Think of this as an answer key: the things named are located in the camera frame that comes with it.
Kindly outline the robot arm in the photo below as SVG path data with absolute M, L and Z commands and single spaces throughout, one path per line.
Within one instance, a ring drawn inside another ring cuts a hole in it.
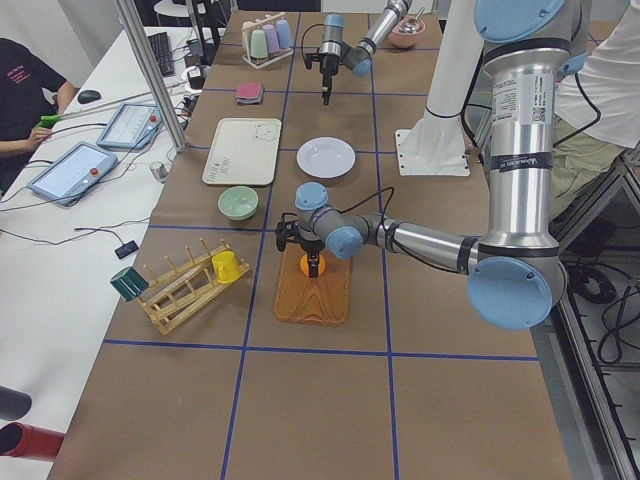
M 556 80 L 584 62 L 587 1 L 455 1 L 451 4 L 424 116 L 396 134 L 405 175 L 459 175 L 461 118 L 474 73 L 492 79 L 489 226 L 457 236 L 332 207 L 326 188 L 301 185 L 297 217 L 277 244 L 295 242 L 316 267 L 321 251 L 348 259 L 371 244 L 467 277 L 467 295 L 487 322 L 521 330 L 541 323 L 563 295 L 566 275 L 549 234 Z
M 355 45 L 349 45 L 343 38 L 344 19 L 340 14 L 329 13 L 325 17 L 321 44 L 315 53 L 306 54 L 304 60 L 307 69 L 311 69 L 314 62 L 319 64 L 324 105 L 330 103 L 333 77 L 338 74 L 339 68 L 344 66 L 357 76 L 365 75 L 371 68 L 372 57 L 378 47 L 406 16 L 411 5 L 411 1 L 388 1 L 381 15 Z

